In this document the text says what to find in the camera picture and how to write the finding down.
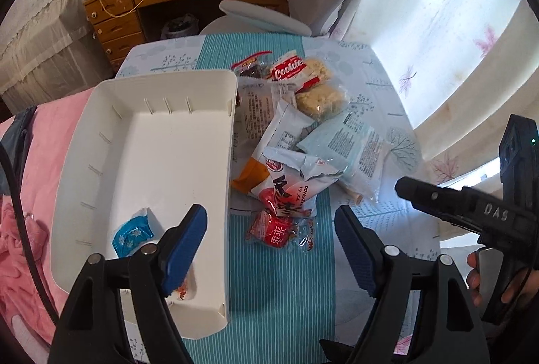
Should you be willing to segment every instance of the black handheld device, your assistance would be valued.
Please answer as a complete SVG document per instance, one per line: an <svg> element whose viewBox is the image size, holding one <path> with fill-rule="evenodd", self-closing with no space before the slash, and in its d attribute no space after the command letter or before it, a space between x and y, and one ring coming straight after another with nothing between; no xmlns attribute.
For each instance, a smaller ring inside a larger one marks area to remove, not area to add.
<svg viewBox="0 0 539 364"><path fill-rule="evenodd" d="M397 181L397 195L412 206L479 234L478 242L503 253L503 261L483 320L499 324L513 306L501 296L517 272L539 270L539 138L534 120L511 115L500 142L503 200L470 187L461 191L409 177Z"/></svg>

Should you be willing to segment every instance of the tablecloth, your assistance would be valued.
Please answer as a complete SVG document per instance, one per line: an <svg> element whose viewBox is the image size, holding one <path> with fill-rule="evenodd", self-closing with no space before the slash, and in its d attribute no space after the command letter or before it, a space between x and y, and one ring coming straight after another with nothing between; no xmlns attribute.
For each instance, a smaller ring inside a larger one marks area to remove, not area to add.
<svg viewBox="0 0 539 364"><path fill-rule="evenodd" d="M271 50L277 57L292 49L302 57L322 58L343 82L365 121L391 144L378 203L351 204L360 222L375 229L386 244L397 245L409 255L435 259L439 254L436 220L413 210L394 192L395 181L403 175L423 178L421 152L400 99L370 47L287 34L185 37L133 48L118 77L230 68L257 51ZM232 176L242 166L235 147ZM231 193L230 323L207 338L186 340L186 346L197 363L325 362L318 340L354 344L374 302L357 286L333 231L335 209L350 200L337 186L319 195L316 245L309 253L246 243L252 201ZM413 330L418 298L416 292L411 293L402 336ZM147 360L134 325L128 326L128 334L135 357Z"/></svg>

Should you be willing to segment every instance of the yellow cable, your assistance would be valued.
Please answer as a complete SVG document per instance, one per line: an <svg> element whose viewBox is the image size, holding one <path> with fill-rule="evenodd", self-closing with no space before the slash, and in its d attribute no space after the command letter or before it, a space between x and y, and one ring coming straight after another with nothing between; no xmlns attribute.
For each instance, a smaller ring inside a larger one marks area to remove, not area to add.
<svg viewBox="0 0 539 364"><path fill-rule="evenodd" d="M128 11L127 13L123 13L123 14L119 14L119 15L114 15L110 12L107 11L107 9L105 8L104 4L103 4L103 1L102 0L99 0L99 3L101 4L101 6L103 7L103 11L106 12L109 16L111 17L124 17L124 16L128 16L129 14L131 13L134 13L136 11L136 9L142 4L142 2L144 2L145 0L141 0L137 5L135 5L135 7Z"/></svg>

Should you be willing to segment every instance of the chair seat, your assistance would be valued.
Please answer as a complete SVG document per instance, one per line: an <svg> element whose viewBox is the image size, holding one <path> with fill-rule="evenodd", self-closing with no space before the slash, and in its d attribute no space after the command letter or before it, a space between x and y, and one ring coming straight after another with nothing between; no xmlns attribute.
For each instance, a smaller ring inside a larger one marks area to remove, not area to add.
<svg viewBox="0 0 539 364"><path fill-rule="evenodd" d="M207 25L200 34L234 34L239 32L260 33L265 31L233 16L222 16Z"/></svg>

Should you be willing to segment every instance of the white plastic bin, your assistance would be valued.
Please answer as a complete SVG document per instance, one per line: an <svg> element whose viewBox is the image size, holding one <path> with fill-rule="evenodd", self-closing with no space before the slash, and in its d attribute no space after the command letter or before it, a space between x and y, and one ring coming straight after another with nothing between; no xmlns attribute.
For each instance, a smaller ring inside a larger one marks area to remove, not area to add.
<svg viewBox="0 0 539 364"><path fill-rule="evenodd" d="M117 257L114 232L150 210L159 239L192 204L208 212L208 230L170 312L184 338L227 325L228 181L237 79L229 70L143 75L100 83L77 124L56 198L51 270L69 291L88 256ZM130 294L125 319L136 323Z"/></svg>

